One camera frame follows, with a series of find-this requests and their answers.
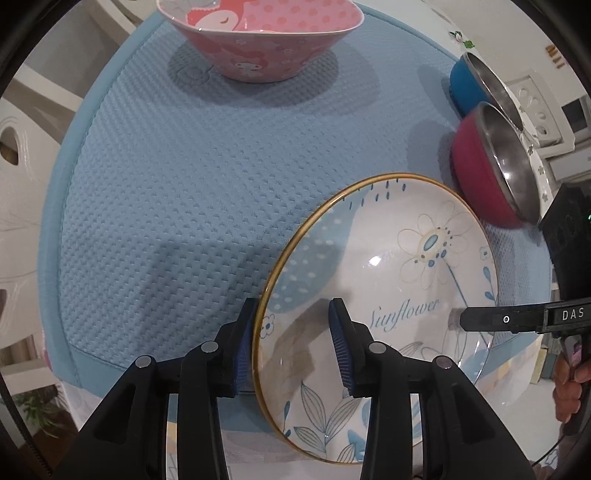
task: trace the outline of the human hand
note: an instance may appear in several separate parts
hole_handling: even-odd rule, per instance
[[[554,403],[556,404],[556,420],[567,423],[570,417],[581,407],[582,383],[591,381],[591,361],[579,366],[570,379],[570,365],[564,355],[560,355],[554,366]]]
[[[550,477],[552,477],[554,469],[550,466],[536,465],[534,467],[534,473],[536,480],[548,480]]]

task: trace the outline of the leaf pattern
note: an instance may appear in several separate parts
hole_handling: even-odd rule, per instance
[[[355,460],[362,462],[365,456],[365,440],[353,430],[347,431],[347,438],[349,439],[349,443],[355,445]]]
[[[294,432],[306,445],[309,445],[322,453],[326,453],[324,442],[320,440],[320,437],[316,435],[314,430],[308,427],[294,427]]]
[[[336,459],[339,463],[353,463],[355,460],[355,444],[350,443],[341,450],[338,458]]]
[[[418,401],[418,395],[417,395],[417,401],[413,404],[413,408],[410,413],[411,417],[414,419],[414,417],[416,417],[420,411],[421,411],[421,404]]]
[[[304,382],[301,383],[300,392],[301,401],[310,422],[319,432],[326,432],[326,411],[320,396],[311,388],[306,387]]]
[[[423,348],[421,348],[421,358],[423,360],[426,360],[427,362],[431,362],[435,357],[439,356],[439,355],[443,355],[440,351],[435,350],[434,348],[431,348],[429,346],[424,346]]]
[[[413,427],[413,440],[419,438],[421,435],[423,435],[423,427],[421,422],[419,422]]]
[[[363,426],[367,428],[369,426],[369,413],[371,412],[371,400],[368,400],[363,405],[361,409],[361,420],[363,421]]]
[[[492,300],[496,303],[496,298],[495,298],[495,294],[494,294],[494,290],[492,288],[492,277],[491,277],[491,271],[488,267],[483,267],[482,268],[482,273],[484,273],[485,278],[488,280],[489,285],[491,286],[490,291],[487,290],[486,292],[484,292],[484,296],[489,299]]]
[[[398,352],[400,353],[400,355],[411,356],[412,354],[414,354],[414,352],[421,348],[422,345],[422,342],[409,343],[408,345],[405,345],[400,350],[398,350]]]
[[[326,424],[326,443],[331,441],[334,436],[343,429],[345,424],[353,416],[353,413],[355,413],[355,410],[357,410],[360,403],[360,398],[350,398],[335,408]]]

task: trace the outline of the white ceramic plate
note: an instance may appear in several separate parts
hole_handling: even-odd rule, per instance
[[[486,236],[451,190],[405,173],[351,186],[296,232],[263,293],[253,344],[263,412],[298,450],[326,461],[362,461],[370,400],[343,388],[329,301],[342,297],[376,340],[428,361],[448,355],[476,381],[491,337],[448,330],[449,314],[493,306],[497,293]],[[416,398],[413,421],[416,445]]]
[[[535,174],[535,181],[538,184],[538,192],[540,194],[540,219],[542,219],[550,208],[550,205],[552,205],[554,194],[550,188],[550,182],[548,181],[548,175],[546,174],[542,159],[536,150],[531,151],[530,164],[531,169]]]
[[[511,91],[511,89],[504,83],[501,79],[499,79],[501,83],[504,85],[505,90],[509,93],[511,100],[519,110],[519,116],[521,117],[521,121],[523,122],[523,138],[522,142],[526,148],[530,145],[533,145],[534,148],[540,147],[540,139],[538,138],[538,131],[535,129],[534,123],[531,121],[530,116],[525,112],[523,106],[521,106],[521,102],[515,96],[515,94]]]

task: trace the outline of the sunflower text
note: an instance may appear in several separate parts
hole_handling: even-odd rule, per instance
[[[404,300],[398,312],[383,313],[382,307],[379,310],[374,310],[371,314],[370,328],[384,328],[384,332],[392,330],[400,320],[408,320],[413,317],[418,317],[424,313],[432,312],[440,305],[439,299],[421,303],[416,306],[410,305],[410,299]]]

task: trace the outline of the blue dish drying mat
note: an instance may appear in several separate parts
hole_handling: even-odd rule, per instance
[[[38,281],[58,377],[105,395],[139,355],[212,339],[302,222],[360,179],[407,171],[455,187],[455,58],[364,10],[360,28],[276,84],[225,79],[158,14],[130,36],[80,107],[47,193]],[[486,230],[500,303],[549,300],[539,232]],[[485,368],[534,338],[499,338]],[[221,411],[226,428],[264,428]]]

